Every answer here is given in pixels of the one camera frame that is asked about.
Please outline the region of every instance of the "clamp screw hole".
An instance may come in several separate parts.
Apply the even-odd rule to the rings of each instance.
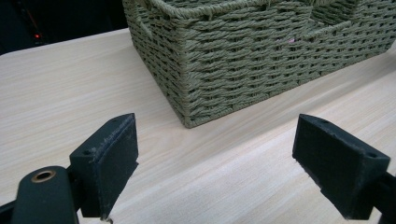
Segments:
[[[55,171],[52,170],[47,170],[47,171],[42,171],[32,178],[33,183],[42,183],[45,182],[51,178],[53,178],[56,175]]]
[[[367,153],[367,156],[369,156],[371,158],[376,158],[376,154],[374,154],[373,152]]]

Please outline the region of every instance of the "green woven basket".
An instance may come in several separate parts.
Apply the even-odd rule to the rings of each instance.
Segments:
[[[123,0],[134,46],[194,127],[390,48],[396,0]]]

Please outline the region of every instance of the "wood grain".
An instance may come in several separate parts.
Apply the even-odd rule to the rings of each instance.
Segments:
[[[185,129],[128,30],[0,56],[0,204],[107,120],[134,112],[139,163],[115,223],[376,223],[343,220],[291,157],[300,113],[396,159],[396,46],[262,103]],[[389,172],[396,174],[396,162]],[[100,223],[80,218],[81,223]]]

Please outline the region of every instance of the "basket rim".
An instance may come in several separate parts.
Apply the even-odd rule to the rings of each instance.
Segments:
[[[177,18],[196,18],[199,16],[209,16],[211,19],[213,14],[227,12],[241,7],[256,7],[264,4],[278,3],[278,2],[296,2],[304,3],[303,1],[293,1],[293,0],[233,0],[224,1],[221,3],[201,6],[201,7],[173,7],[170,4],[164,2],[163,0],[135,0],[142,7],[150,9],[152,6],[157,7],[169,16]],[[328,5],[336,0],[305,0],[309,2],[311,6],[323,6]]]

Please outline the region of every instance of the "black clamp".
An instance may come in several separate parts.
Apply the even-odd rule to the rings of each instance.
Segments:
[[[396,177],[390,157],[325,119],[300,115],[293,158],[346,219],[368,219],[373,207],[380,223],[396,223]]]
[[[70,166],[49,166],[22,179],[17,199],[0,207],[0,223],[78,223],[106,220],[137,167],[134,114],[111,119],[70,155]]]

